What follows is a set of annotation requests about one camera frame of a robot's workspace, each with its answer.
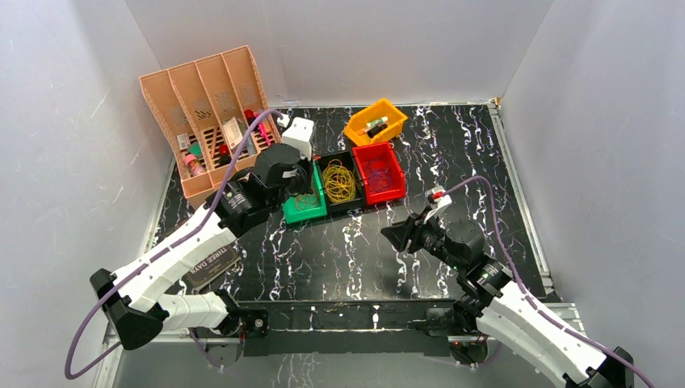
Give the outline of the green plastic bin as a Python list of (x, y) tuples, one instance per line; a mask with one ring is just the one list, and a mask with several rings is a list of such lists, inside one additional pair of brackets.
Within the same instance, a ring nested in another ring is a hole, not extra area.
[(283, 206), (283, 211), (287, 224), (296, 224), (327, 215), (325, 194), (317, 165), (314, 165), (313, 169), (312, 192), (288, 199)]

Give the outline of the red plastic bin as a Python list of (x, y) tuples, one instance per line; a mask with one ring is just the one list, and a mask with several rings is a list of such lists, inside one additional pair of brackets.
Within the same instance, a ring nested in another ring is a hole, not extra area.
[(405, 172), (390, 142), (356, 146), (352, 153), (364, 182), (367, 205), (406, 197)]

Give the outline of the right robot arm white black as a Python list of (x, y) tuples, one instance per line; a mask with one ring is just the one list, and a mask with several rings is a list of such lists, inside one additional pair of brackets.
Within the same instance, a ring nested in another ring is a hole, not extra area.
[(414, 327), (431, 336), (480, 333), (520, 355), (557, 387), (633, 387), (632, 356), (612, 356), (515, 282), (511, 270), (484, 251), (477, 225), (457, 221), (447, 229), (416, 213), (381, 231), (396, 251), (425, 251), (457, 273), (463, 295), (450, 309), (433, 308)]

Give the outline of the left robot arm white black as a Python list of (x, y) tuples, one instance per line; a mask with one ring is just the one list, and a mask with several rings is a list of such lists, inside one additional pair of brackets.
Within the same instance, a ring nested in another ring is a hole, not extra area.
[(277, 143), (252, 167), (223, 183), (169, 238), (142, 257), (90, 277), (102, 310), (126, 350), (142, 347), (164, 331), (204, 327), (222, 336), (255, 330), (268, 321), (260, 310), (243, 310), (225, 291), (171, 295), (168, 288), (222, 247), (264, 223), (289, 198), (312, 188), (309, 143)]

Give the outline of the pink pen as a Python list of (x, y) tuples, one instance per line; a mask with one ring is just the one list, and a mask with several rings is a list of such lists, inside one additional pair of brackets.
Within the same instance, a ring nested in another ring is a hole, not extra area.
[(258, 124), (257, 125), (258, 131), (259, 131), (260, 135), (262, 136), (262, 138), (264, 139), (264, 141), (266, 142), (266, 145), (270, 146), (271, 145), (271, 139), (269, 138), (269, 131), (267, 129), (267, 126), (263, 123), (263, 119), (260, 119), (260, 120), (258, 119), (262, 113), (263, 113), (263, 111), (259, 111), (257, 113), (257, 115), (255, 117), (255, 122)]

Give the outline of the red capped dark bottle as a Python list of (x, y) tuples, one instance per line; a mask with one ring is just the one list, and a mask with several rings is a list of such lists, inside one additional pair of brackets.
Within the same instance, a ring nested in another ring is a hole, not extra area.
[(227, 166), (232, 161), (231, 150), (228, 145), (221, 144), (218, 147), (218, 167)]

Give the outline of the black plastic bin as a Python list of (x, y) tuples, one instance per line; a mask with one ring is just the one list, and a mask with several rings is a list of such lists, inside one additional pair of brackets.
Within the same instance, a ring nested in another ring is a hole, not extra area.
[(350, 150), (315, 158), (329, 215), (338, 216), (366, 205), (364, 182)]

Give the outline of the white box in organizer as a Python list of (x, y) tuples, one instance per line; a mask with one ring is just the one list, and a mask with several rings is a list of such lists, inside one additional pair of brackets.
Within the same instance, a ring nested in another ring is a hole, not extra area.
[(235, 153), (238, 145), (245, 135), (247, 127), (245, 123), (237, 117), (223, 121), (221, 126), (222, 136), (225, 144), (229, 147), (232, 154)]

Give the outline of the pink bottle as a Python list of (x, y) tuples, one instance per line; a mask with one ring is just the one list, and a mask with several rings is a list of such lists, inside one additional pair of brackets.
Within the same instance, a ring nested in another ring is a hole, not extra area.
[(204, 166), (194, 154), (187, 154), (183, 159), (191, 177), (202, 175), (206, 172)]

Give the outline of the black marker in yellow bin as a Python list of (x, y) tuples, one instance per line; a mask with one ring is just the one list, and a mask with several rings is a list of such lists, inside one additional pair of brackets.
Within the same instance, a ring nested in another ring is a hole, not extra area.
[(387, 129), (387, 127), (388, 127), (387, 124), (377, 125), (377, 126), (374, 126), (374, 127), (370, 128), (370, 129), (366, 132), (366, 134), (367, 134), (370, 138), (374, 138), (374, 137), (378, 136), (380, 133), (382, 133), (385, 129)]

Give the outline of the pink plastic file organizer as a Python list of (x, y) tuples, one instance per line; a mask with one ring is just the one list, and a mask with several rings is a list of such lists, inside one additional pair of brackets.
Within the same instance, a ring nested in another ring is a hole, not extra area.
[[(187, 203), (201, 206), (214, 193), (227, 166), (218, 167), (218, 147), (225, 144), (222, 122), (237, 117), (247, 127), (268, 108), (258, 67), (248, 46), (234, 48), (140, 78), (141, 92), (172, 149)], [(271, 145), (281, 140), (275, 120), (263, 120)], [(240, 155), (237, 170), (254, 165), (268, 146), (258, 128)], [(183, 159), (194, 154), (206, 172), (191, 177)]]

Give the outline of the glue stick in yellow bin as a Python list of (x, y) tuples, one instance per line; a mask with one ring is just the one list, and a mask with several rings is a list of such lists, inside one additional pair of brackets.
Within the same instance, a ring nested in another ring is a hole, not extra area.
[(389, 122), (389, 118), (387, 116), (382, 116), (379, 119), (376, 119), (376, 120), (373, 120), (373, 121), (366, 123), (365, 131), (367, 132), (370, 128), (372, 128), (374, 126), (381, 125), (381, 124), (387, 124), (388, 122)]

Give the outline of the yellow plastic bin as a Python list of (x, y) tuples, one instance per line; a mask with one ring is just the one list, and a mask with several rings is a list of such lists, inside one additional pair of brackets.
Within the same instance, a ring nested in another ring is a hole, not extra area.
[(399, 137), (408, 117), (382, 98), (354, 114), (343, 134), (356, 146), (368, 146)]

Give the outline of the dark book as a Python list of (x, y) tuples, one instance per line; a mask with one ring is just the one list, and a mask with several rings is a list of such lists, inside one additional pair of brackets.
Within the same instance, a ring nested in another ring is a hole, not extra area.
[(225, 246), (196, 264), (183, 281), (192, 291), (200, 291), (217, 277), (233, 268), (242, 257), (231, 247)]

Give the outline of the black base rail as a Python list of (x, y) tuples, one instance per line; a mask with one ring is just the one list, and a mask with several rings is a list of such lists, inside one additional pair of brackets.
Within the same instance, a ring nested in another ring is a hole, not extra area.
[(422, 353), (466, 365), (486, 361), (490, 337), (464, 327), (450, 299), (241, 301), (247, 356)]

